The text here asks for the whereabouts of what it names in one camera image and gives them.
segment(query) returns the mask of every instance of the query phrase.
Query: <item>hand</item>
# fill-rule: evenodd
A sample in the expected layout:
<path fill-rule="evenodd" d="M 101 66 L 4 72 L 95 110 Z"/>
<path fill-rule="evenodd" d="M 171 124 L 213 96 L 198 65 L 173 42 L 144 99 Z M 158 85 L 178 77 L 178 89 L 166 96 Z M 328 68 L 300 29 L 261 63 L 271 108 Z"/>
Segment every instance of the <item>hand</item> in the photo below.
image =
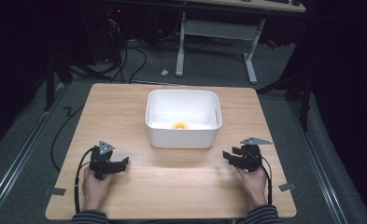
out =
<path fill-rule="evenodd" d="M 99 180 L 95 177 L 95 172 L 89 167 L 84 169 L 84 210 L 100 210 L 108 194 L 110 182 L 114 175 L 105 175 L 105 179 Z"/>
<path fill-rule="evenodd" d="M 241 176 L 244 190 L 252 201 L 253 206 L 256 208 L 267 204 L 264 196 L 265 181 L 267 177 L 262 168 L 259 167 L 256 171 L 251 173 L 237 167 L 235 167 L 235 170 Z"/>

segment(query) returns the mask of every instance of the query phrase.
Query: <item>gray carpet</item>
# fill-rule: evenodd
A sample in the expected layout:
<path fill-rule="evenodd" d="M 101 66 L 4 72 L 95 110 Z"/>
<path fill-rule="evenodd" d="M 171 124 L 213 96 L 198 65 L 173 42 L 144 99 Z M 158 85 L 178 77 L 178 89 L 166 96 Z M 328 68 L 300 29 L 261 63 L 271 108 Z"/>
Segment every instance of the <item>gray carpet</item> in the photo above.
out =
<path fill-rule="evenodd" d="M 130 47 L 139 42 L 130 43 Z M 261 88 L 279 79 L 286 65 L 287 59 L 294 50 L 294 46 L 280 49 L 270 49 L 259 45 L 253 58 L 255 71 L 259 83 L 252 86 L 248 83 L 246 68 L 241 53 L 246 43 L 234 43 L 228 47 L 218 44 L 208 44 L 200 48 L 201 43 L 193 43 L 186 51 L 185 74 L 175 77 L 176 46 L 160 45 L 155 48 L 146 44 L 139 48 L 146 53 L 145 66 L 135 75 L 134 82 L 151 81 L 184 85 L 204 86 L 236 86 Z M 127 81 L 144 61 L 144 56 L 136 50 L 128 50 L 127 64 L 123 69 L 124 79 Z M 161 76 L 163 69 L 170 73 Z M 26 162 L 19 178 L 0 207 L 0 223 L 60 223 L 45 218 L 45 211 L 49 196 L 44 195 L 45 188 L 53 187 L 58 173 L 50 161 L 50 147 L 55 134 L 66 121 L 67 110 L 71 106 L 76 110 L 85 103 L 91 85 L 99 82 L 92 77 L 75 76 L 74 82 L 67 88 L 61 101 L 35 143 L 35 149 Z M 280 157 L 287 180 L 294 183 L 297 189 L 292 191 L 296 203 L 297 215 L 284 218 L 284 223 L 334 223 L 331 210 L 319 187 L 313 167 L 305 150 L 306 144 L 302 137 L 301 127 L 295 122 L 289 104 L 281 91 L 272 91 L 261 95 L 261 106 L 275 147 Z M 0 181 L 7 172 L 14 158 L 19 153 L 30 131 L 43 113 L 45 106 L 45 85 L 42 85 L 36 98 L 17 116 L 13 127 L 0 144 Z M 54 148 L 54 157 L 59 166 L 64 161 L 66 150 L 78 124 L 79 115 L 75 115 L 63 128 Z M 312 106 L 309 114 L 310 135 L 315 142 L 319 157 L 324 161 L 324 167 L 330 175 L 332 185 L 341 200 L 348 223 L 367 223 L 367 209 L 360 200 L 349 176 L 338 156 L 335 154 L 327 132 L 319 118 L 316 105 Z"/>

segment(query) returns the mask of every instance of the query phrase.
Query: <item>striped sleeve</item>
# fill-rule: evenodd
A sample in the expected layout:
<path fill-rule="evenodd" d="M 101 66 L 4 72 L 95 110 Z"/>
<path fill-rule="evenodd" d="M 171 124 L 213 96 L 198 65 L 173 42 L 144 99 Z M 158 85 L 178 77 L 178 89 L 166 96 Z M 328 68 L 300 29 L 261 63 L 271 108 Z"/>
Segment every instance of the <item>striped sleeve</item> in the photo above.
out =
<path fill-rule="evenodd" d="M 87 210 L 75 214 L 70 223 L 79 224 L 106 224 L 107 216 L 105 213 L 96 210 Z"/>
<path fill-rule="evenodd" d="M 247 218 L 238 222 L 239 224 L 281 224 L 276 207 L 263 205 L 247 213 Z"/>

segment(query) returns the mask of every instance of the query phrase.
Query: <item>white plastic bin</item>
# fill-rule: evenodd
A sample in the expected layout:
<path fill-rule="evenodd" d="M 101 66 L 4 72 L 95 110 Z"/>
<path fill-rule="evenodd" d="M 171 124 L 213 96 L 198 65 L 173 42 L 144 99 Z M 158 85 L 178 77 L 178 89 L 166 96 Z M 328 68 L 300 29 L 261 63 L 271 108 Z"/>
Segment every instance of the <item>white plastic bin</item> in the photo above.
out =
<path fill-rule="evenodd" d="M 212 91 L 152 91 L 146 124 L 154 147 L 212 147 L 222 124 L 219 98 Z"/>

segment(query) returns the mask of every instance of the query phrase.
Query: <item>desk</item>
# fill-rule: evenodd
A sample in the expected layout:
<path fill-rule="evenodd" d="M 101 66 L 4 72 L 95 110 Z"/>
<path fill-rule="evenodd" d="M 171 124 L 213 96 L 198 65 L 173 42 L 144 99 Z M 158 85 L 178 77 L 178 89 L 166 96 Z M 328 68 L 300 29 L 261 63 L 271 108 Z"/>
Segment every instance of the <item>desk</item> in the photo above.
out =
<path fill-rule="evenodd" d="M 172 149 L 150 145 L 145 123 L 148 94 L 165 89 L 212 91 L 219 97 L 223 124 L 214 146 Z M 46 216 L 70 219 L 75 214 L 78 163 L 84 152 L 102 139 L 116 147 L 112 161 L 130 157 L 126 172 L 114 178 L 103 207 L 109 218 L 245 217 L 252 207 L 240 176 L 222 158 L 222 151 L 231 152 L 232 147 L 240 147 L 239 142 L 250 136 L 272 140 L 253 89 L 95 84 L 55 185 L 66 192 L 64 196 L 51 196 Z M 261 154 L 272 168 L 274 205 L 279 215 L 293 217 L 296 208 L 290 192 L 278 188 L 287 180 L 275 146 L 261 146 Z M 81 188 L 79 195 L 82 208 Z"/>
<path fill-rule="evenodd" d="M 296 7 L 291 4 L 291 1 L 288 4 L 275 3 L 264 0 L 251 0 L 250 2 L 244 2 L 242 0 L 187 0 L 187 2 L 222 5 L 228 7 L 248 7 L 262 10 L 305 12 L 305 7 L 303 6 L 303 4 L 300 4 L 299 6 Z M 252 84 L 256 84 L 257 79 L 251 60 L 255 48 L 259 42 L 259 38 L 261 36 L 261 31 L 263 29 L 264 23 L 265 19 L 260 19 L 259 24 L 257 26 L 212 22 L 212 21 L 186 20 L 186 13 L 183 12 L 180 25 L 179 51 L 176 60 L 176 75 L 178 77 L 183 76 L 185 35 L 204 35 L 204 36 L 240 39 L 251 41 L 251 45 L 250 48 L 248 49 L 248 52 L 244 53 L 244 61 L 247 67 L 247 75 L 249 77 L 249 82 Z"/>

